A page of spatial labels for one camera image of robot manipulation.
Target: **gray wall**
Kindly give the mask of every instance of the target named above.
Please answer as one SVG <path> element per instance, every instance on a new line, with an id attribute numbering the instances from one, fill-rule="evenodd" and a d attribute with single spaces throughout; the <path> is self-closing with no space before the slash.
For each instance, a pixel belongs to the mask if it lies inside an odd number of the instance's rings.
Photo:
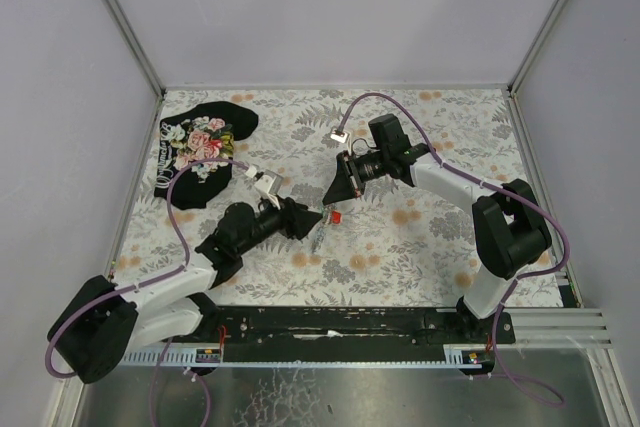
<path id="1" fill-rule="evenodd" d="M 639 80 L 640 0 L 572 0 L 519 96 L 580 289 L 604 309 L 636 402 Z"/>
<path id="2" fill-rule="evenodd" d="M 509 81 L 553 0 L 120 0 L 169 86 Z"/>
<path id="3" fill-rule="evenodd" d="M 46 333 L 104 271 L 154 98 L 101 0 L 0 12 L 0 425 L 37 426 Z"/>

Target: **black t-shirt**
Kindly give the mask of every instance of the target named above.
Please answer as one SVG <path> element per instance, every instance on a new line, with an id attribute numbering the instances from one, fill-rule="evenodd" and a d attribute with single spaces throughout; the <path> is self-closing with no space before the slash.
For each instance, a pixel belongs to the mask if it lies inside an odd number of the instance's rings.
<path id="1" fill-rule="evenodd" d="M 167 198 L 175 174 L 194 160 L 233 158 L 233 142 L 244 140 L 258 126 L 252 110 L 231 102 L 199 104 L 184 114 L 160 121 L 160 152 L 156 197 Z M 200 164 L 176 182 L 171 204 L 179 209 L 203 209 L 231 180 L 231 165 Z"/>

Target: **floral tablecloth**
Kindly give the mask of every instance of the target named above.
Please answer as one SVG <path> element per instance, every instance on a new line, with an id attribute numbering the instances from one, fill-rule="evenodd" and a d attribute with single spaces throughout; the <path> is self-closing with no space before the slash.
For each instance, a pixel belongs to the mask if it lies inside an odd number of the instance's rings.
<path id="1" fill-rule="evenodd" d="M 235 145 L 235 158 L 279 172 L 284 177 L 281 196 L 320 210 L 340 151 L 329 131 L 351 100 L 363 92 L 169 91 L 161 117 L 215 100 L 252 109 L 260 116 L 260 124 L 250 138 Z M 383 92 L 415 115 L 446 159 L 498 182 L 524 178 L 499 90 Z M 388 112 L 398 115 L 412 142 L 420 142 L 402 114 L 377 98 L 358 105 L 347 128 L 373 144 L 366 123 Z M 177 265 L 183 259 L 165 201 L 153 197 L 158 146 L 156 134 L 116 265 L 117 282 Z M 355 145 L 356 150 L 363 147 L 364 143 Z M 176 211 L 192 249 L 213 232 L 230 203 L 257 206 L 258 195 L 250 186 L 247 178 L 234 171 L 227 189 L 206 209 Z M 367 184 L 364 199 L 346 201 L 337 208 L 342 222 L 325 229 L 315 252 L 316 230 L 303 241 L 272 236 L 244 255 L 240 272 L 210 292 L 213 300 L 246 305 L 453 306 L 473 282 L 479 260 L 471 219 L 434 194 L 383 178 Z M 549 262 L 545 254 L 533 268 L 546 268 Z M 562 305 L 553 276 L 521 282 L 510 303 Z"/>

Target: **white wall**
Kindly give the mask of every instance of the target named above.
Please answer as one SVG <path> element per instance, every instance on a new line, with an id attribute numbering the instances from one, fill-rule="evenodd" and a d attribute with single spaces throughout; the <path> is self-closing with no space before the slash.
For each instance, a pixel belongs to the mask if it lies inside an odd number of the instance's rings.
<path id="1" fill-rule="evenodd" d="M 101 0 L 0 12 L 0 425 L 37 426 L 47 331 L 104 271 L 154 97 Z"/>
<path id="2" fill-rule="evenodd" d="M 636 402 L 639 80 L 640 0 L 572 0 L 519 96 L 580 290 L 604 310 Z"/>
<path id="3" fill-rule="evenodd" d="M 506 83 L 553 0 L 120 0 L 169 86 Z"/>

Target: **gray floor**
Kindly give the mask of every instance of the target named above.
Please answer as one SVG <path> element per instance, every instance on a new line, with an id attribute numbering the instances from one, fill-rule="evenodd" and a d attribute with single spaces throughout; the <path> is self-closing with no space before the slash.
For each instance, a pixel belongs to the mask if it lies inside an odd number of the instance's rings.
<path id="1" fill-rule="evenodd" d="M 529 400 L 508 381 L 461 380 L 457 371 L 387 369 L 218 369 L 206 377 L 210 426 L 598 427 L 608 425 L 586 359 L 578 351 L 505 352 L 518 373 L 553 384 L 564 409 Z M 151 369 L 119 368 L 89 386 L 76 427 L 147 426 Z M 199 384 L 163 369 L 161 426 L 199 426 Z"/>

